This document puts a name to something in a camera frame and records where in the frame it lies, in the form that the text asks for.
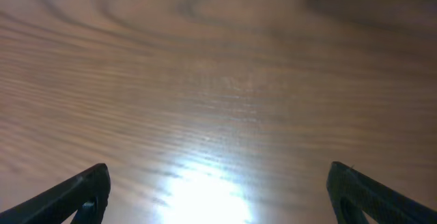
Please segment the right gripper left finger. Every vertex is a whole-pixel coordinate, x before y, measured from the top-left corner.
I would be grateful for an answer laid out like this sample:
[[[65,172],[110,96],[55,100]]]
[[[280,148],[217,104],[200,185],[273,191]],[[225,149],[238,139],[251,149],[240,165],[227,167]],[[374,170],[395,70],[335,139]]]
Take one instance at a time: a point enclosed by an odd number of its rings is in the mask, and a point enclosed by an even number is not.
[[[64,182],[1,213],[2,223],[101,224],[108,205],[111,179],[106,164],[98,163]]]

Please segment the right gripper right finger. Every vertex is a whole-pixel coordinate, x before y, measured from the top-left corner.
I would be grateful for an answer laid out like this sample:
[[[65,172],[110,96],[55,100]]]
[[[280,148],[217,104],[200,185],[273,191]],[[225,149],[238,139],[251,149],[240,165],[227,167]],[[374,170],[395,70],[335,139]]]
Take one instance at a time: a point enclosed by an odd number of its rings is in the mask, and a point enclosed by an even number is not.
[[[434,224],[436,211],[405,197],[359,171],[334,161],[326,181],[338,223]]]

